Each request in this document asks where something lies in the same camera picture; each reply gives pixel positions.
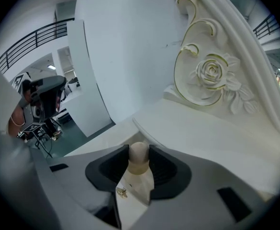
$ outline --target gold trim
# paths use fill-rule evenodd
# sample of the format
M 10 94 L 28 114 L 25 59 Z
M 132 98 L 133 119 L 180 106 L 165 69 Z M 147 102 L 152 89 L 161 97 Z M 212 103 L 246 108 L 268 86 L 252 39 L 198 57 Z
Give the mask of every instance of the gold trim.
M 222 85 L 222 86 L 220 86 L 220 87 L 217 87 L 217 88 L 210 88 L 210 87 L 208 87 L 208 88 L 206 88 L 206 89 L 208 89 L 208 90 L 221 90 L 223 87 L 225 87 L 226 86 L 226 84 L 224 84 L 224 85 Z
M 196 21 L 196 22 L 194 22 L 193 24 L 191 24 L 191 25 L 188 27 L 186 33 L 184 34 L 184 37 L 183 37 L 181 46 L 183 45 L 184 39 L 186 38 L 186 35 L 187 35 L 188 31 L 191 29 L 192 26 L 194 26 L 195 24 L 197 24 L 197 23 L 199 23 L 199 22 L 204 22 L 204 23 L 206 23 L 207 25 L 209 25 L 210 28 L 211 28 L 211 36 L 213 36 L 213 34 L 214 34 L 213 28 L 212 28 L 212 26 L 211 26 L 207 21 Z
M 220 67 L 220 70 L 221 70 L 221 75 L 220 75 L 220 78 L 219 79 L 221 79 L 222 78 L 222 76 L 223 76 L 223 70 L 222 70 L 222 68 Z
M 207 81 L 209 81 L 209 82 L 214 82 L 214 83 L 216 83 L 216 81 L 213 81 L 213 80 L 210 80 L 210 79 L 207 79 L 207 78 L 203 78 L 203 79 L 205 79 L 205 80 L 207 80 Z
M 178 59 L 178 57 L 179 57 L 179 55 L 180 55 L 181 52 L 182 52 L 182 51 L 179 51 L 179 53 L 178 53 L 178 55 L 177 55 L 177 57 L 176 57 L 175 67 L 174 67 L 174 84 L 175 84 L 175 87 L 176 87 L 176 90 L 178 91 L 178 93 L 181 95 L 181 97 L 182 97 L 183 99 L 185 99 L 186 101 L 192 103 L 193 105 L 197 105 L 197 106 L 211 106 L 211 105 L 216 104 L 216 103 L 221 99 L 221 97 L 222 97 L 222 95 L 223 95 L 222 93 L 220 94 L 220 97 L 216 100 L 216 102 L 214 102 L 214 103 L 212 103 L 212 104 L 209 104 L 209 105 L 199 105 L 199 104 L 196 104 L 196 103 L 193 103 L 193 102 L 189 101 L 189 100 L 188 100 L 186 97 L 184 97 L 184 95 L 179 91 L 179 89 L 178 89 L 178 87 L 177 87 L 177 84 L 176 84 L 175 70 L 176 70 L 177 59 Z
M 228 65 L 228 62 L 221 56 L 217 55 L 217 54 L 208 54 L 207 56 L 213 56 L 213 57 L 216 57 L 216 58 L 219 58 L 221 59 L 223 62 L 225 62 L 226 66 L 229 66 Z
M 209 60 L 205 61 L 204 64 L 208 63 L 208 62 L 217 62 L 217 60 L 216 59 L 209 59 Z
M 191 21 L 191 23 L 190 23 L 190 24 L 192 24 L 193 21 L 195 20 L 195 17 L 196 17 L 196 5 L 195 5 L 195 3 L 194 3 L 192 0 L 188 0 L 188 1 L 190 1 L 190 2 L 194 5 L 194 8 L 195 8 L 194 17 L 193 17 L 193 19 L 192 19 L 192 21 Z
M 193 52 L 192 50 L 190 50 L 190 49 L 188 49 L 187 47 L 188 46 L 194 46 L 196 49 L 197 49 L 197 53 L 195 53 L 195 52 Z M 195 55 L 195 56 L 198 56 L 198 54 L 199 54 L 199 48 L 197 47 L 197 45 L 195 45 L 195 44 L 187 44 L 187 45 L 185 45 L 182 49 L 181 49 L 181 51 L 182 50 L 188 50 L 188 51 L 190 51 L 193 55 Z
M 210 64 L 210 65 L 208 65 L 208 66 L 213 66 L 213 67 L 209 67 L 209 71 L 213 69 L 214 73 L 217 73 L 217 71 L 216 71 L 215 68 L 214 68 L 214 65 Z
M 210 74 L 208 74 L 208 73 L 207 73 L 207 76 L 209 76 L 210 78 L 215 78 L 215 76 L 210 75 Z

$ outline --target carved leaf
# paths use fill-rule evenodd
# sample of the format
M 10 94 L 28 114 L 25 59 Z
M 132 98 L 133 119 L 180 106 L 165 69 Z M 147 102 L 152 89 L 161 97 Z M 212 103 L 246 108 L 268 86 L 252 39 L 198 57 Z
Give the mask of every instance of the carved leaf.
M 241 88 L 241 83 L 235 78 L 234 73 L 228 72 L 227 73 L 227 88 L 233 91 L 237 91 Z
M 189 76 L 189 84 L 197 84 L 196 71 L 191 72 Z
M 233 114 L 237 114 L 238 112 L 241 111 L 242 107 L 243 107 L 243 101 L 242 101 L 239 93 L 235 92 L 234 100 L 232 101 L 232 103 L 230 105 L 230 111 Z
M 250 90 L 250 88 L 247 85 L 241 86 L 241 88 L 239 89 L 239 94 L 243 101 L 249 101 L 252 98 L 254 98 L 253 92 Z
M 253 114 L 258 111 L 258 102 L 246 101 L 244 102 L 244 108 L 249 114 Z
M 228 71 L 237 71 L 240 67 L 240 59 L 237 57 L 231 56 L 228 53 L 225 53 L 223 57 L 228 63 Z
M 235 95 L 235 92 L 232 90 L 227 91 L 227 101 L 231 101 Z

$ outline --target person's arm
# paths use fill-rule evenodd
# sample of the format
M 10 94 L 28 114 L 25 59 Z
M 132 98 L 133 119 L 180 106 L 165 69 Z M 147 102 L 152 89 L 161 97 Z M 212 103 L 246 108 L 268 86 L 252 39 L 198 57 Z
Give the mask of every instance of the person's arm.
M 24 123 L 25 119 L 23 110 L 19 105 L 17 105 L 8 122 L 8 134 L 16 137 Z

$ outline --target white platform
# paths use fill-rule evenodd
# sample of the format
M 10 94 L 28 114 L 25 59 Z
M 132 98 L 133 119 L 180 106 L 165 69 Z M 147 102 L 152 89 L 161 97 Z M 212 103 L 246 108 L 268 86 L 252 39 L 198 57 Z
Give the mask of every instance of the white platform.
M 209 159 L 255 189 L 280 192 L 280 152 L 213 115 L 161 99 L 118 123 L 67 156 L 145 140 L 132 118 L 167 148 Z

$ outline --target ceiling light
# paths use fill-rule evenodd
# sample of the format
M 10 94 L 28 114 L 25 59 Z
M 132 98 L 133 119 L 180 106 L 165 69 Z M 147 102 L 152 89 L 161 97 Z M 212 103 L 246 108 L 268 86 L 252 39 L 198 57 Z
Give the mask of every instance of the ceiling light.
M 50 68 L 51 70 L 55 70 L 56 68 L 52 65 L 49 65 L 48 68 Z

